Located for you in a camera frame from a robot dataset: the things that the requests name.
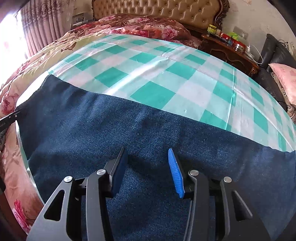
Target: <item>nightstand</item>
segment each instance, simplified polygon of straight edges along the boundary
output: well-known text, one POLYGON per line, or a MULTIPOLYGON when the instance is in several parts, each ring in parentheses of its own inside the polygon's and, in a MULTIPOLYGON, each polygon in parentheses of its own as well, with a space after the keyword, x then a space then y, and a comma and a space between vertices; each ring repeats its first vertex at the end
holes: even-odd
POLYGON ((211 36, 202 35, 202 45, 199 50, 206 52, 232 65, 249 77, 259 72, 259 66, 245 54, 237 52, 227 43, 211 36))

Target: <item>headboard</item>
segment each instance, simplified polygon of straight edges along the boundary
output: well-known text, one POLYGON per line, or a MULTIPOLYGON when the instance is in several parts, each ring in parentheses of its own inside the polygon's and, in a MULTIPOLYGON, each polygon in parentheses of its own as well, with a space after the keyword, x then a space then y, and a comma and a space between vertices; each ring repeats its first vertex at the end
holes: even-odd
POLYGON ((187 29, 205 32, 209 24, 221 29, 228 0, 92 0, 94 19, 127 13, 174 19, 187 29))

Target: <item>blue carpet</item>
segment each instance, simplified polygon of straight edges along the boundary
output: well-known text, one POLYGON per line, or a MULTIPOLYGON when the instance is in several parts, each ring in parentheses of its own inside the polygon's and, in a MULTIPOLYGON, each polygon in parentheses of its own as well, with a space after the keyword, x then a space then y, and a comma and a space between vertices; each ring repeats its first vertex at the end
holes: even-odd
POLYGON ((295 152, 284 153, 234 133, 118 97, 84 91, 49 75, 19 108, 29 167, 46 201, 67 175, 90 175, 117 156, 128 168, 108 200, 115 240, 182 240, 189 201, 175 192, 173 148, 186 168, 230 176, 248 195, 272 239, 295 212, 295 152))

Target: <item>pink curtain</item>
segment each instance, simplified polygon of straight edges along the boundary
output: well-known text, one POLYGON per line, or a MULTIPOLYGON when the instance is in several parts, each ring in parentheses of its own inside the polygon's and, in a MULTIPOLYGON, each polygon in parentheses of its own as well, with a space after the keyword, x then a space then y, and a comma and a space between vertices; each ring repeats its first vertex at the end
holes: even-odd
POLYGON ((22 9, 28 56, 62 37, 71 28, 75 0, 30 0, 22 9))

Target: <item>teal checkered sheet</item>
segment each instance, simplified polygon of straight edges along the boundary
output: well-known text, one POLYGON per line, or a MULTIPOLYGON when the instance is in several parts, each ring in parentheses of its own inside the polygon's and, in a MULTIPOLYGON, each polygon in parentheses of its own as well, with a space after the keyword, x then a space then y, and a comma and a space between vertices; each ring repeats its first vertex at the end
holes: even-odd
POLYGON ((276 100, 233 66, 168 41, 111 34, 49 70, 81 89, 201 121, 280 151, 295 125, 276 100))

